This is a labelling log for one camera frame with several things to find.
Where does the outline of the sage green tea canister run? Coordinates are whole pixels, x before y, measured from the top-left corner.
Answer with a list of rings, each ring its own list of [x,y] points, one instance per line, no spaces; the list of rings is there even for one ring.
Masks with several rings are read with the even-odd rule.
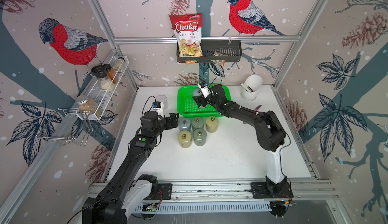
[[[204,127],[204,120],[201,117],[192,118],[191,122],[192,130],[202,129]]]

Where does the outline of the beige tea canister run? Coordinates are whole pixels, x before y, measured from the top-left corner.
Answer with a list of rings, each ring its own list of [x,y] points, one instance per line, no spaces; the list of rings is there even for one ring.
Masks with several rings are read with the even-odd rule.
[[[182,148],[189,148],[191,147],[192,145],[192,134],[190,131],[181,131],[179,134],[178,134],[178,141],[179,141],[179,145],[182,147]]]

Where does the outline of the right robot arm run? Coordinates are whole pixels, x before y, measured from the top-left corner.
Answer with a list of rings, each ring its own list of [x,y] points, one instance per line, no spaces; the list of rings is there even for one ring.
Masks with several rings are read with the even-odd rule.
[[[198,106],[211,105],[228,118],[238,119],[251,125],[256,132],[258,144],[267,151],[267,175],[265,182],[251,183],[253,198],[292,199],[290,179],[283,173],[282,148],[288,136],[273,111],[254,111],[227,99],[221,84],[209,86],[205,81],[198,84],[201,93],[193,99]]]

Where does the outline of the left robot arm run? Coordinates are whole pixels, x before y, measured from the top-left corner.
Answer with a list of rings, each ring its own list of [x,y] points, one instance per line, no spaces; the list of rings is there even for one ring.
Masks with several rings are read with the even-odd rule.
[[[178,127],[179,114],[161,116],[150,110],[141,117],[140,128],[129,143],[122,164],[96,198],[89,197],[82,207],[84,224],[126,224],[138,205],[157,190],[157,178],[147,175],[135,180],[141,166],[157,145],[164,130]]]

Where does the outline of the blue-grey tea canister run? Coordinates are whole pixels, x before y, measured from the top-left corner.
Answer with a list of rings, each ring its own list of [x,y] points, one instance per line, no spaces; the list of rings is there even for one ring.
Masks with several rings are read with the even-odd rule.
[[[191,120],[186,117],[180,117],[178,122],[178,127],[180,131],[191,131]]]

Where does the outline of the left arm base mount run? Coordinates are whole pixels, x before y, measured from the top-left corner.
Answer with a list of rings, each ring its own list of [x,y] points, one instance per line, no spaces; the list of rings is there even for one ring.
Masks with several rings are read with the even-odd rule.
[[[170,200],[172,184],[152,184],[151,192],[145,200]]]

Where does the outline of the yellow-green tea canister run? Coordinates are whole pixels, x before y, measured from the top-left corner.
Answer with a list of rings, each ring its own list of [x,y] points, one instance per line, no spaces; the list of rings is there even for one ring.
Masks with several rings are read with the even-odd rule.
[[[219,120],[217,117],[210,116],[206,119],[206,131],[209,133],[215,133],[218,129]]]

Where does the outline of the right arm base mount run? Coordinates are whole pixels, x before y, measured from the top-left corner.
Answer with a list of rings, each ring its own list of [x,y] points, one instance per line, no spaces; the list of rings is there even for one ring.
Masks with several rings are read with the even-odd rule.
[[[283,218],[291,205],[294,194],[291,181],[288,177],[280,183],[275,183],[266,177],[266,182],[252,182],[248,192],[252,193],[254,199],[285,199],[282,201],[270,201],[270,213],[278,218]]]

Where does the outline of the grey-green canister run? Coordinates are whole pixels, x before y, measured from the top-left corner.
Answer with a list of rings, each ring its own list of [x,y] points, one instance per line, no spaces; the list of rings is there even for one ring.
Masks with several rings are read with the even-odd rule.
[[[197,146],[204,146],[207,141],[207,132],[203,128],[198,128],[194,131],[193,139]]]

